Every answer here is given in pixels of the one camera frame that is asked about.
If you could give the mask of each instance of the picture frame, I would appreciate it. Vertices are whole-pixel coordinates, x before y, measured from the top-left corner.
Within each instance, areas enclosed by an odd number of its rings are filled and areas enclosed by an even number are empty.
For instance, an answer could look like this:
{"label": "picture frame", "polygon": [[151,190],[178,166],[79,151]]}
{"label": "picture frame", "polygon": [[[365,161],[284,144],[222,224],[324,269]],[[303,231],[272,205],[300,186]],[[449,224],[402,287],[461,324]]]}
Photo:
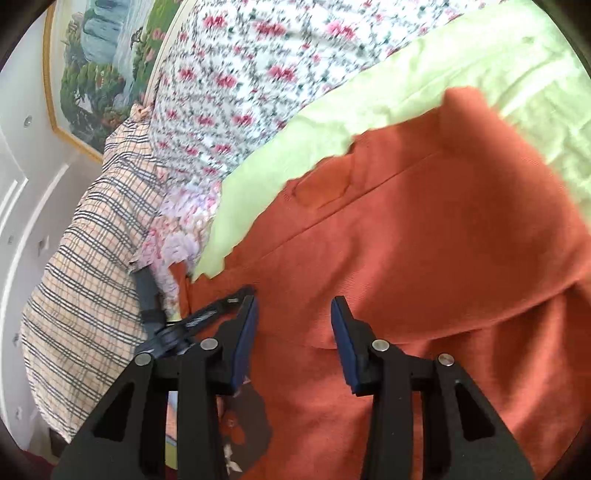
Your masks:
{"label": "picture frame", "polygon": [[57,0],[49,7],[43,83],[56,135],[102,163],[105,139],[134,103],[152,99],[183,3],[190,2]]}

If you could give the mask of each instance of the orange cloth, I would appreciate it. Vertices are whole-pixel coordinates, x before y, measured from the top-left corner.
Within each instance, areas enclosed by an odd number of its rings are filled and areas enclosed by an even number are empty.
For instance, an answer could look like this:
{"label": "orange cloth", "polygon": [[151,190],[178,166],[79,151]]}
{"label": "orange cloth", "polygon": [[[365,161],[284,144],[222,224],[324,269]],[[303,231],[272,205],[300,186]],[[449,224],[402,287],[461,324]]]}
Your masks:
{"label": "orange cloth", "polygon": [[257,289],[250,379],[272,438],[245,479],[359,478],[371,398],[345,384],[336,295],[406,353],[451,353],[542,476],[590,411],[590,260],[540,156],[477,90],[450,89],[288,182],[224,272],[181,282],[181,296],[195,311]]}

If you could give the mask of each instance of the plaid fabric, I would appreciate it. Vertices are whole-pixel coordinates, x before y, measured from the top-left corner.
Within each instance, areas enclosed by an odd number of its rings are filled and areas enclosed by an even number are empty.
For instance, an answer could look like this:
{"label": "plaid fabric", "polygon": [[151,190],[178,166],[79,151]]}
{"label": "plaid fabric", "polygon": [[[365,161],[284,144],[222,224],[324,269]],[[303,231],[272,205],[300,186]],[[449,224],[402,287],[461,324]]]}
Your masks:
{"label": "plaid fabric", "polygon": [[129,261],[160,206],[166,177],[147,128],[148,121],[129,118],[107,139],[102,174],[24,310],[31,391],[43,418],[67,441],[145,337]]}

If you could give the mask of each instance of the light green fabric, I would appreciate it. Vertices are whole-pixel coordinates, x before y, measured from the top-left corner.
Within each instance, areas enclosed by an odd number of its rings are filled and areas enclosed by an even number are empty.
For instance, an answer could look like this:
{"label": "light green fabric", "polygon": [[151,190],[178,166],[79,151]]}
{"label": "light green fabric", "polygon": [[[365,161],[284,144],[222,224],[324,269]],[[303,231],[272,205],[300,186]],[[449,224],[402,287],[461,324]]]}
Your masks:
{"label": "light green fabric", "polygon": [[415,40],[304,108],[224,182],[211,237],[194,278],[223,259],[289,179],[355,134],[438,106],[445,88],[479,88],[564,179],[591,218],[591,79],[552,20],[531,0],[467,14]]}

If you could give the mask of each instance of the pink floral pattern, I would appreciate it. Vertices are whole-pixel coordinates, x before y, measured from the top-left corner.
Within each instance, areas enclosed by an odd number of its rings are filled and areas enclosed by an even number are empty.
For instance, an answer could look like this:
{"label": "pink floral pattern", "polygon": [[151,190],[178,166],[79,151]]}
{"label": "pink floral pattern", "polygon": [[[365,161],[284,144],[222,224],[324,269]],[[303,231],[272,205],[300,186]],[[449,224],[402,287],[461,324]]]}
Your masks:
{"label": "pink floral pattern", "polygon": [[167,194],[135,255],[137,266],[150,265],[169,317],[178,313],[178,285],[168,268],[179,262],[186,262],[188,271],[195,267],[209,239],[220,193],[220,180],[169,173]]}
{"label": "pink floral pattern", "polygon": [[499,2],[197,2],[161,71],[154,154],[222,179],[305,105],[432,28]]}

